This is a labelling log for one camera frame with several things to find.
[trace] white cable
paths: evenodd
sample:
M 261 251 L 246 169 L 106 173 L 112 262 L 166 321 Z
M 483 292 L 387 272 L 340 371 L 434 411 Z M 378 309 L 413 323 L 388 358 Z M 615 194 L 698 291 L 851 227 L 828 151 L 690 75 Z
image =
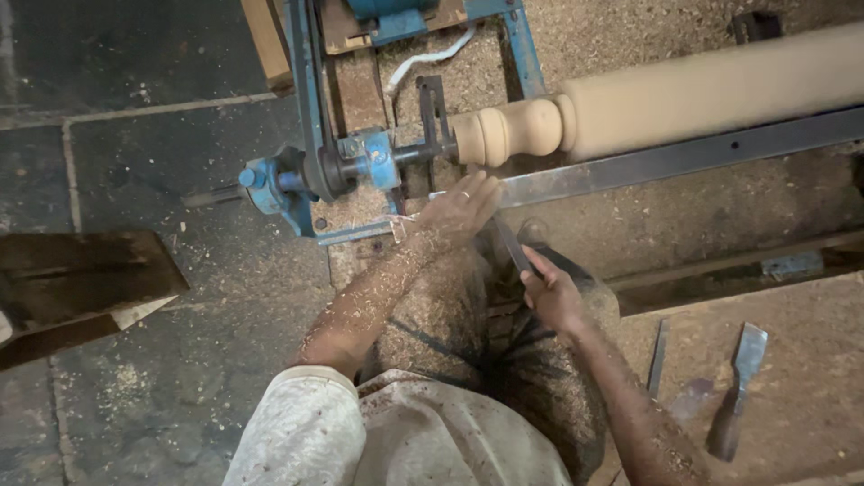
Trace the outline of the white cable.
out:
M 471 40 L 471 37 L 474 36 L 474 31 L 474 24 L 469 25 L 465 34 L 463 34 L 462 37 L 460 37 L 459 40 L 447 50 L 436 53 L 412 55 L 407 61 L 402 63 L 402 66 L 399 66 L 399 69 L 397 69 L 395 73 L 393 73 L 390 77 L 390 82 L 387 83 L 387 87 L 384 89 L 384 92 L 392 96 L 396 92 L 396 88 L 399 86 L 399 81 L 401 81 L 405 74 L 408 73 L 408 70 L 411 69 L 411 65 L 415 62 L 437 62 L 453 57 L 457 52 L 459 52 L 459 49 Z

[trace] shirt sleeve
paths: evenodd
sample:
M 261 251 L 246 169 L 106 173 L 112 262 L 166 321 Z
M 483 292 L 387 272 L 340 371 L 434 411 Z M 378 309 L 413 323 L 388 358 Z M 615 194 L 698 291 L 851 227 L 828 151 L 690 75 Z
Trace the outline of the shirt sleeve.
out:
M 365 441 L 357 389 L 345 375 L 289 368 L 264 392 L 223 486 L 348 485 Z

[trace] man's arm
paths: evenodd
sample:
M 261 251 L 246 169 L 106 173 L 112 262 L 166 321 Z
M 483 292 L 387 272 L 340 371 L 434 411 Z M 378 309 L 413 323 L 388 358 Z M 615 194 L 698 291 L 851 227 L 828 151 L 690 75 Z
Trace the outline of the man's arm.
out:
M 624 356 L 591 317 L 583 315 L 579 291 L 570 276 L 543 255 L 524 246 L 543 279 L 520 276 L 525 301 L 543 324 L 555 330 L 576 360 L 594 377 L 606 402 L 621 464 L 633 486 L 704 486 L 710 483 L 699 451 L 672 417 L 649 398 Z
M 318 315 L 291 366 L 329 366 L 353 380 L 399 298 L 423 267 L 466 245 L 500 200 L 498 179 L 487 178 L 483 171 L 432 200 L 408 239 L 360 273 Z

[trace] white shirt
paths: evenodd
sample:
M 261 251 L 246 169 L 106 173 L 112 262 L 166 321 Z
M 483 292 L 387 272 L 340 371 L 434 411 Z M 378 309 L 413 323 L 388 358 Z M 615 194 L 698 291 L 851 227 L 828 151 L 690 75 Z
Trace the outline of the white shirt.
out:
M 571 482 L 552 443 L 489 397 L 399 370 L 358 390 L 332 368 L 303 366 L 267 387 L 223 484 Z

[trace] hand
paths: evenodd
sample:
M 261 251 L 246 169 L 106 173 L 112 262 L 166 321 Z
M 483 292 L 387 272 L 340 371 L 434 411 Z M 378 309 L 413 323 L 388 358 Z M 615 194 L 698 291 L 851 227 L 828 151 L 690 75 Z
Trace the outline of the hand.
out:
M 522 245 L 525 256 L 537 271 L 537 275 L 527 270 L 519 278 L 525 284 L 525 303 L 532 308 L 543 324 L 559 336 L 571 336 L 584 325 L 582 319 L 582 297 L 573 279 L 549 259 Z
M 429 230 L 454 246 L 468 243 L 501 203 L 497 177 L 481 170 L 462 177 L 449 191 L 429 202 L 417 217 L 420 231 Z

